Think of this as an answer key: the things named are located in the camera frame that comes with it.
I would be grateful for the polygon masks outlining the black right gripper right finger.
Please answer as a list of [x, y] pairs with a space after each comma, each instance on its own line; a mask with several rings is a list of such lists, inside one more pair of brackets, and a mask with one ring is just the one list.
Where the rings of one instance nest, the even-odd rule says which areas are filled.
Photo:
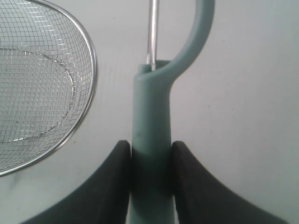
[[173, 193], [181, 224], [285, 224], [217, 180], [182, 141], [171, 147]]

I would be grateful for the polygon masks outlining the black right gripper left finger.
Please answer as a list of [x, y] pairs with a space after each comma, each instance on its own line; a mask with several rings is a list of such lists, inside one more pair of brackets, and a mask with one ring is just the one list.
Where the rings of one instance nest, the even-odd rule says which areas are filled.
[[80, 187], [26, 223], [124, 224], [129, 204], [130, 170], [130, 144], [120, 140]]

